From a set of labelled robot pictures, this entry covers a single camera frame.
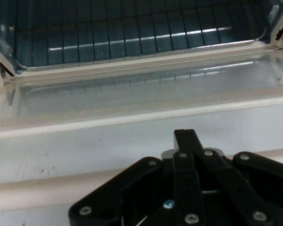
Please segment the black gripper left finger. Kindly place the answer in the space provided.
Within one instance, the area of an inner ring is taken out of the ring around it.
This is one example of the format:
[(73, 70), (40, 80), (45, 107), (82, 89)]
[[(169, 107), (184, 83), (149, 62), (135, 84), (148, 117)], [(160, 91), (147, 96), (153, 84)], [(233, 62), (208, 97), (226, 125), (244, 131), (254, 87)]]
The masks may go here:
[(171, 158), (145, 157), (71, 206), (72, 226), (203, 226), (194, 130), (174, 132)]

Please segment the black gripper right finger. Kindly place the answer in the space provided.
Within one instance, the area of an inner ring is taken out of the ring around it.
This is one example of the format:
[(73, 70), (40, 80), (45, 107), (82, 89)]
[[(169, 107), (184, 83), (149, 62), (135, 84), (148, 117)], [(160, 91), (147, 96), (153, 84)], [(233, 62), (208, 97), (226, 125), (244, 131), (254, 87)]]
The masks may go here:
[(185, 130), (183, 223), (283, 226), (283, 163), (250, 152), (229, 160)]

